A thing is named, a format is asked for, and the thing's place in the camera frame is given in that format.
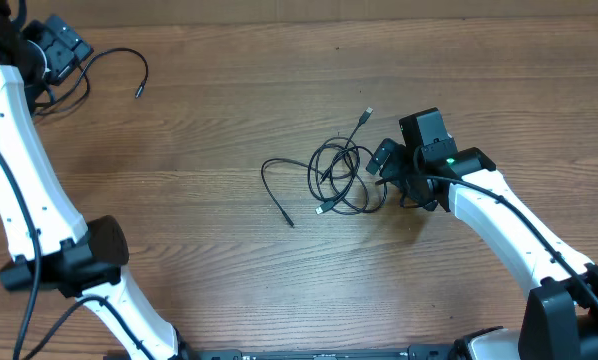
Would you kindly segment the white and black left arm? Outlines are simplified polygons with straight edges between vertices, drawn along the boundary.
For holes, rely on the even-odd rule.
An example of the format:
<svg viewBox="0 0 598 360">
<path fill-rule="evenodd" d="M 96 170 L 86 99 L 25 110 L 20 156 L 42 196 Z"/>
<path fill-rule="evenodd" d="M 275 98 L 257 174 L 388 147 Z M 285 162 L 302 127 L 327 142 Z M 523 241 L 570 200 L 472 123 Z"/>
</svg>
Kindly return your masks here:
<svg viewBox="0 0 598 360">
<path fill-rule="evenodd" d="M 9 262 L 0 281 L 36 299 L 57 290 L 90 309 L 129 359 L 185 359 L 176 328 L 151 306 L 129 267 L 112 216 L 86 221 L 60 185 L 36 132 L 39 116 L 70 111 L 74 91 L 55 96 L 67 77 L 87 85 L 97 54 L 61 18 L 28 21 L 27 7 L 0 1 L 0 217 Z"/>
</svg>

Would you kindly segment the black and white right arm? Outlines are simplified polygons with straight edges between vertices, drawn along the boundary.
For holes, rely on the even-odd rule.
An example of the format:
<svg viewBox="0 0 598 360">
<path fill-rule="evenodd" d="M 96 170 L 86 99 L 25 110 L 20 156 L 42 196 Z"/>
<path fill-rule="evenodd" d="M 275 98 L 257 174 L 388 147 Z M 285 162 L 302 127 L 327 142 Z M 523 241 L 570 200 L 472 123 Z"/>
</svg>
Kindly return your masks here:
<svg viewBox="0 0 598 360">
<path fill-rule="evenodd" d="M 436 108 L 399 121 L 366 169 L 396 186 L 400 202 L 438 207 L 469 226 L 521 288 L 518 330 L 492 327 L 438 351 L 441 359 L 598 359 L 598 265 L 552 232 L 476 147 L 460 150 Z"/>
</svg>

